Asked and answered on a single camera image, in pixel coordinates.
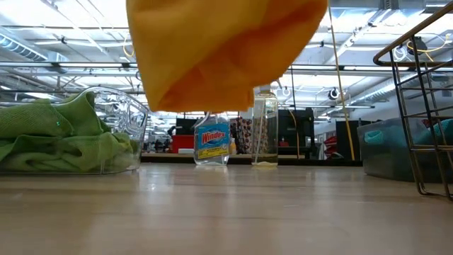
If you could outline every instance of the yellow cable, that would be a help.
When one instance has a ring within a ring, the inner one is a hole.
[[[427,53],[427,52],[434,52],[434,51],[437,51],[437,50],[441,50],[441,49],[443,49],[443,48],[445,47],[445,45],[447,45],[448,37],[449,37],[449,35],[446,35],[446,36],[445,36],[444,45],[442,45],[442,46],[440,46],[440,47],[438,47],[438,48],[436,48],[436,49],[432,49],[432,50],[419,50],[419,49],[417,49],[417,51],[423,52],[423,53]],[[408,41],[408,42],[406,43],[406,46],[407,46],[409,49],[413,50],[413,48],[412,48],[411,46],[409,46],[409,43],[411,43],[411,41]]]
[[[122,51],[126,54],[126,56],[128,56],[128,57],[134,57],[134,53],[135,53],[134,46],[132,46],[132,53],[128,53],[128,52],[126,51],[126,40],[127,40],[127,35],[125,36],[125,41],[124,41],[124,43],[123,43],[123,45],[122,45]]]
[[[335,41],[335,32],[333,31],[331,1],[328,2],[328,15],[331,18],[333,53],[335,54],[335,64],[336,64],[336,67],[337,67],[337,75],[338,75],[338,86],[339,86],[339,89],[340,89],[341,103],[343,104],[343,112],[345,113],[346,130],[348,131],[349,146],[351,148],[351,157],[352,157],[352,160],[355,160],[354,145],[352,144],[351,129],[350,129],[349,120],[348,120],[348,110],[346,110],[345,96],[343,95],[343,87],[341,86],[340,67],[339,67],[339,64],[338,64],[338,54],[337,54],[337,47],[336,47],[337,44],[336,44],[336,41]]]
[[[431,60],[431,62],[434,62],[434,60],[432,60],[432,57],[427,52],[425,52],[425,54],[426,54],[426,57],[428,57]]]
[[[294,127],[296,128],[296,135],[297,135],[297,158],[300,158],[300,153],[299,153],[299,147],[300,147],[300,143],[299,143],[299,132],[297,132],[297,122],[296,122],[296,118],[294,116],[294,114],[292,114],[291,110],[282,106],[283,108],[287,109],[289,111],[289,113],[291,114],[292,116],[292,119],[294,121]]]

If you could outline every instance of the bottle cap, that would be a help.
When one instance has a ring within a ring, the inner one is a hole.
[[[260,92],[270,92],[270,84],[261,86],[260,87]]]

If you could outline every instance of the wooden table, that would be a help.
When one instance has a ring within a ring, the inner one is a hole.
[[[0,176],[1,254],[450,254],[453,206],[361,168]]]

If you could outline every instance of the green microfiber towel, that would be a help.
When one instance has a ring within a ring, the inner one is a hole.
[[[118,171],[133,164],[136,142],[110,133],[94,110],[93,93],[52,106],[38,100],[0,109],[0,171]]]

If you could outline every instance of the clear plastic bin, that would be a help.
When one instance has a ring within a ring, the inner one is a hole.
[[[409,119],[414,143],[429,130],[419,119]],[[408,145],[400,118],[359,127],[357,134],[365,173],[397,181],[414,181]],[[418,154],[418,163],[426,182],[440,182],[436,158]]]
[[[133,97],[103,87],[70,97],[24,94],[0,102],[0,174],[138,169],[148,109]]]

